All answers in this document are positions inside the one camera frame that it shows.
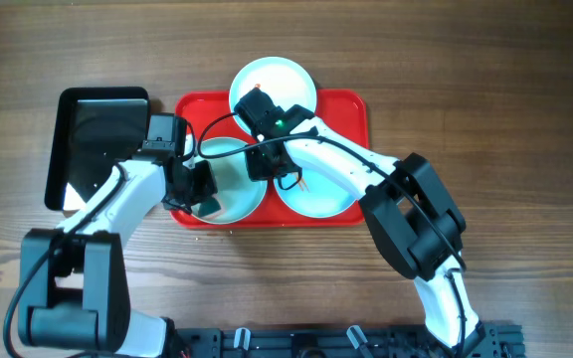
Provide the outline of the light blue plate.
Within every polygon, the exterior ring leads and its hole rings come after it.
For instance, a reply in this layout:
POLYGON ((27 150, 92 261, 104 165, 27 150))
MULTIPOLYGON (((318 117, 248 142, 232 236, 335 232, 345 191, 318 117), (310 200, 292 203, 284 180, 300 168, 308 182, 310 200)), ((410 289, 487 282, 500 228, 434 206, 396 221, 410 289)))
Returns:
POLYGON ((310 169, 302 169, 301 174, 301 178, 290 173, 274 180, 280 199, 297 214, 326 219, 342 214, 355 203, 347 191, 323 175, 310 169))
POLYGON ((229 225, 250 216, 264 200, 267 182, 249 179, 244 153, 207 161, 214 173, 218 189, 216 197, 223 209, 214 216, 199 218, 196 212, 192 212, 192 216, 212 225, 229 225))
POLYGON ((253 88, 266 93, 284 111, 293 105, 316 111, 317 92, 308 72, 298 63, 282 57, 264 57, 245 65, 234 77, 229 90, 230 112, 253 88))

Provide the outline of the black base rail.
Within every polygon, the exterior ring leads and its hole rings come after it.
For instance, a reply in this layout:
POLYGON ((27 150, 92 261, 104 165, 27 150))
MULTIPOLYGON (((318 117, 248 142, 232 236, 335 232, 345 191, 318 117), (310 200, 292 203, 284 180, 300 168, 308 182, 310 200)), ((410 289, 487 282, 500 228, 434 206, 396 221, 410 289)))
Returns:
MULTIPOLYGON (((421 325, 342 330, 178 329, 181 357, 458 357, 421 325)), ((525 358, 522 327, 483 323, 465 339, 464 357, 525 358)))

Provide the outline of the red plastic tray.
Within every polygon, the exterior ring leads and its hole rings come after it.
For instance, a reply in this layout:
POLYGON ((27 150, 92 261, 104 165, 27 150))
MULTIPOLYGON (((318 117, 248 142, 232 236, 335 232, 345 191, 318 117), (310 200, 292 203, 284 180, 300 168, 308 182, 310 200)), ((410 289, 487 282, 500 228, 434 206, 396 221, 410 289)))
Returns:
MULTIPOLYGON (((176 104, 175 113, 189 120, 198 133, 217 117, 229 112, 229 94, 224 91, 194 91, 176 104)), ((335 132, 369 146, 368 115, 363 99, 350 89, 320 89, 316 114, 335 132)), ((351 200, 343 212, 324 219, 309 218, 290 209, 275 185, 268 186, 265 199, 247 218, 227 224, 227 229, 276 227, 347 227, 363 222, 359 205, 351 200)))

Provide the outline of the black rectangular tray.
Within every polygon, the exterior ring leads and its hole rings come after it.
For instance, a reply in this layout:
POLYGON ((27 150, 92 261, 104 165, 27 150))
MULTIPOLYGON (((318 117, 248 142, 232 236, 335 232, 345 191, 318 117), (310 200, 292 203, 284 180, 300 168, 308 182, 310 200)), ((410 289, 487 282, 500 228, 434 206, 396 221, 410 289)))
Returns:
POLYGON ((52 211, 75 211, 91 199, 145 139, 149 95, 141 87, 65 89, 59 97, 44 195, 52 211))

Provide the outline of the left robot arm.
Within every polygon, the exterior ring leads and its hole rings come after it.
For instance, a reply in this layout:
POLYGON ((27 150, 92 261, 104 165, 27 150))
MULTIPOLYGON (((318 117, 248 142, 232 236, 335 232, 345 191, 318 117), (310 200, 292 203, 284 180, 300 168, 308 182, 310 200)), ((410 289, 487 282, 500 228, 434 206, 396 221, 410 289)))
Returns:
POLYGON ((147 129, 127 160, 113 160, 83 209, 55 229, 33 229, 24 237, 20 285, 3 326, 10 356, 17 354, 13 321, 23 344, 75 356, 183 355, 185 344, 171 319, 132 310, 122 248, 157 204, 189 214, 216 187, 207 166, 185 164, 195 153, 185 144, 195 137, 190 122, 156 114, 147 129))

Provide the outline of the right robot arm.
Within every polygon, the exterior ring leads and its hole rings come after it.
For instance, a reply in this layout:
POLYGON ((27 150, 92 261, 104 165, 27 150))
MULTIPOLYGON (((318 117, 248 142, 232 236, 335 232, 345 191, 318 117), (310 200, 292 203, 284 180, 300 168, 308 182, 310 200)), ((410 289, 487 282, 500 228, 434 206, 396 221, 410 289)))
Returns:
POLYGON ((430 162, 417 153, 403 160, 375 153, 298 104, 282 109, 258 88, 242 96, 234 112, 270 162, 311 169, 358 202, 382 258, 413 281, 428 332, 456 356, 470 354, 480 320, 463 278, 467 225, 430 162))

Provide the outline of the green and orange sponge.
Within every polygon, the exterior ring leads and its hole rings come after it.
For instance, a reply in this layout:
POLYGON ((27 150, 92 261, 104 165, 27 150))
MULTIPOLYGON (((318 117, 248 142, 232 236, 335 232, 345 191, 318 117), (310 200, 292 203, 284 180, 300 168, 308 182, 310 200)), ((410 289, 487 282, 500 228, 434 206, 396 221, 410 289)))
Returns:
POLYGON ((196 209, 196 216, 204 218, 208 216, 218 215, 223 207, 216 196, 209 197, 202 203, 199 203, 196 209))

